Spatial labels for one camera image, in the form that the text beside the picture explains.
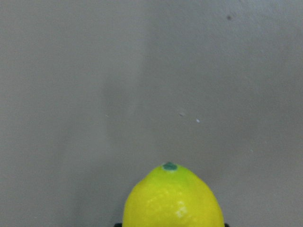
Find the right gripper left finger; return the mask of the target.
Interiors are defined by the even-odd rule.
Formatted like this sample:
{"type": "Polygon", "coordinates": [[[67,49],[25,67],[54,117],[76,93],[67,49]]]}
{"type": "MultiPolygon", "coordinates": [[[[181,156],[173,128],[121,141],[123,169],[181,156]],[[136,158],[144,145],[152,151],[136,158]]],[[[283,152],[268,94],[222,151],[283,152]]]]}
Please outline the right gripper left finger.
{"type": "Polygon", "coordinates": [[[122,227],[122,226],[123,226],[122,223],[115,223],[115,224],[114,224],[114,227],[122,227]]]}

